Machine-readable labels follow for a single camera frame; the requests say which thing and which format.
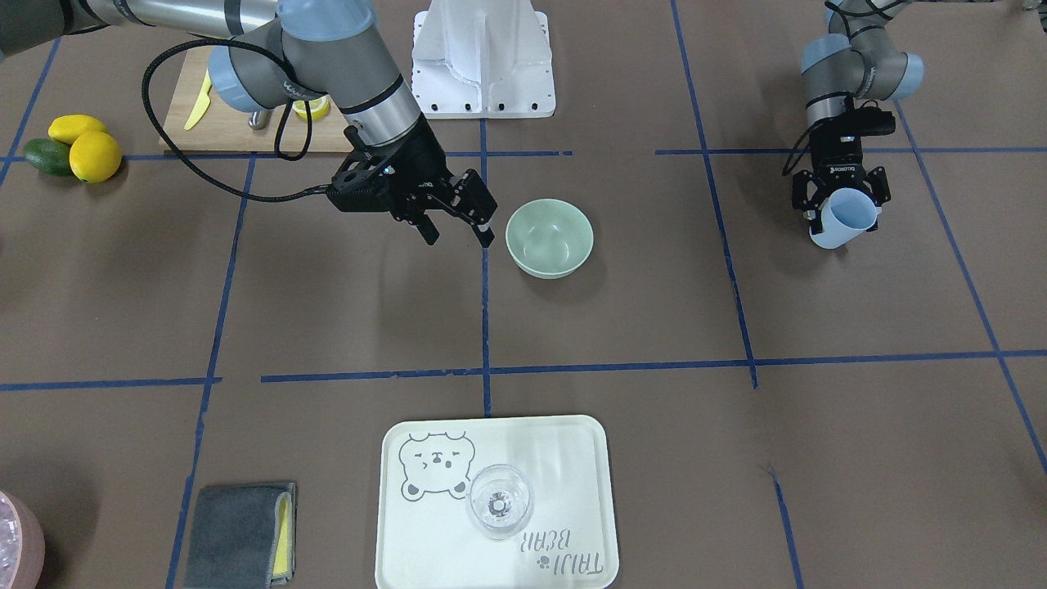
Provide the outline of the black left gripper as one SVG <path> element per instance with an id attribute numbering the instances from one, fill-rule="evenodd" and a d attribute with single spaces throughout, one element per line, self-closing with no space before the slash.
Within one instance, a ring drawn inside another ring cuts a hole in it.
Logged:
<path id="1" fill-rule="evenodd" d="M 889 201 L 887 171 L 864 167 L 861 139 L 886 137 L 896 127 L 894 113 L 886 110 L 849 110 L 819 120 L 801 134 L 790 150 L 790 205 L 809 223 L 821 220 L 821 205 L 837 189 L 857 189 L 869 195 L 876 220 L 868 232 L 878 230 L 878 218 Z"/>

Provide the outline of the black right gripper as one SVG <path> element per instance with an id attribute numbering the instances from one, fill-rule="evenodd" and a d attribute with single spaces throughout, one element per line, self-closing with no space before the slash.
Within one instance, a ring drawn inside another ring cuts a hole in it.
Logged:
<path id="1" fill-rule="evenodd" d="M 326 189 L 338 211 L 389 213 L 411 224 L 426 245 L 440 237 L 429 211 L 442 211 L 468 223 L 478 244 L 489 249 L 495 239 L 490 223 L 497 202 L 475 169 L 452 176 L 425 115 L 386 145 L 367 145 L 362 124 L 348 124 L 344 136 L 353 149 Z"/>

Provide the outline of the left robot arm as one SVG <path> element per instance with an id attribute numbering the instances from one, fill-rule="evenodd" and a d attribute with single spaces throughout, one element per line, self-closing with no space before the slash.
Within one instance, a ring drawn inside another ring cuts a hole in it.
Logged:
<path id="1" fill-rule="evenodd" d="M 861 141 L 887 137 L 895 115 L 879 101 L 916 93 L 921 56 L 897 49 L 886 31 L 909 1 L 826 1 L 827 33 L 803 49 L 801 77 L 807 130 L 790 150 L 782 176 L 792 178 L 790 205 L 807 221 L 811 237 L 828 234 L 830 197 L 857 190 L 875 216 L 892 198 L 884 167 L 867 169 Z"/>

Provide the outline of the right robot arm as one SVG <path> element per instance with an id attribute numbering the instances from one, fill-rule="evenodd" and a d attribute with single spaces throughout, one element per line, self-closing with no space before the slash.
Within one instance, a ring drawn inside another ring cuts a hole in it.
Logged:
<path id="1" fill-rule="evenodd" d="M 371 1 L 4 1 L 2 56 L 71 33 L 139 25 L 193 33 L 146 67 L 147 117 L 173 155 L 182 151 L 151 103 L 154 73 L 171 56 L 211 48 L 207 71 L 221 100 L 252 112 L 329 97 L 346 119 L 350 153 L 333 178 L 284 196 L 324 195 L 344 213 L 388 213 L 427 245 L 440 232 L 429 213 L 464 221 L 482 247 L 494 239 L 497 202 L 475 169 L 460 175 L 389 55 Z"/>

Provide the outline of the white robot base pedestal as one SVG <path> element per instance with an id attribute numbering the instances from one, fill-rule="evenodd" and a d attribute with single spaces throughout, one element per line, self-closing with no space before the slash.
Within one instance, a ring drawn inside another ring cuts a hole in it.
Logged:
<path id="1" fill-rule="evenodd" d="M 413 33 L 409 86 L 429 119 L 555 114 L 549 19 L 530 1 L 433 1 Z"/>

